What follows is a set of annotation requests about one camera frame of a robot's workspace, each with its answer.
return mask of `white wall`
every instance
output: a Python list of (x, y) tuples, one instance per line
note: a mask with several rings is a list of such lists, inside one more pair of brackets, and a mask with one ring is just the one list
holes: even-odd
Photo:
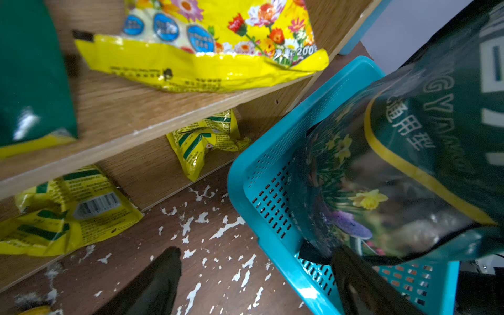
[(392, 0), (361, 38), (369, 55), (389, 74), (471, 0)]

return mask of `yellow stripe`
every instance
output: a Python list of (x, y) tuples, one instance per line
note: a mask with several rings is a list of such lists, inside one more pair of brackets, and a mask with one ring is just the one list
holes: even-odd
[(371, 107), (374, 104), (376, 98), (378, 98), (385, 90), (379, 92), (373, 99), (369, 102), (366, 114), (364, 117), (364, 133), (366, 135), (366, 140), (369, 143), (369, 146), (376, 152), (383, 160), (387, 161), (390, 165), (394, 166), (401, 172), (405, 173), (410, 178), (416, 180), (420, 184), (427, 187), (430, 191), (444, 199), (450, 205), (455, 207), (457, 210), (478, 222), (482, 225), (497, 225), (495, 221), (493, 221), (487, 213), (483, 210), (479, 209), (476, 206), (471, 205), (467, 201), (458, 197), (453, 192), (449, 191), (446, 187), (444, 187), (437, 179), (430, 176), (423, 170), (404, 160), (399, 155), (390, 151), (386, 146), (384, 146), (374, 135), (373, 130), (371, 129)]

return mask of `teal plastic basket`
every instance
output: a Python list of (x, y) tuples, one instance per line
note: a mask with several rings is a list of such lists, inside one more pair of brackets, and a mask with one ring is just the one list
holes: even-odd
[[(331, 267), (298, 258), (302, 237), (291, 220), (285, 188), (290, 161), (311, 126), (384, 75), (372, 60), (357, 57), (255, 141), (229, 172), (233, 206), (257, 235), (264, 252), (317, 315), (344, 312)], [(459, 262), (417, 261), (374, 268), (426, 314), (453, 314)]]

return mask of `barcode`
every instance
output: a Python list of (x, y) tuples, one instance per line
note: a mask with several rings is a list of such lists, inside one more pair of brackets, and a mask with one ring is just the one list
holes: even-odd
[(74, 217), (79, 220), (89, 219), (114, 209), (120, 204), (119, 198), (114, 193), (109, 193), (79, 204), (74, 212)]

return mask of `floral print bag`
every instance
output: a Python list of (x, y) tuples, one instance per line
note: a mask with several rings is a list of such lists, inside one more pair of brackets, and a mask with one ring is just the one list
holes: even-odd
[(125, 0), (120, 36), (74, 31), (91, 69), (171, 92), (269, 87), (323, 70), (304, 0)]
[(377, 265), (504, 250), (499, 2), (473, 2), (297, 150), (289, 207), (323, 257), (340, 243)]

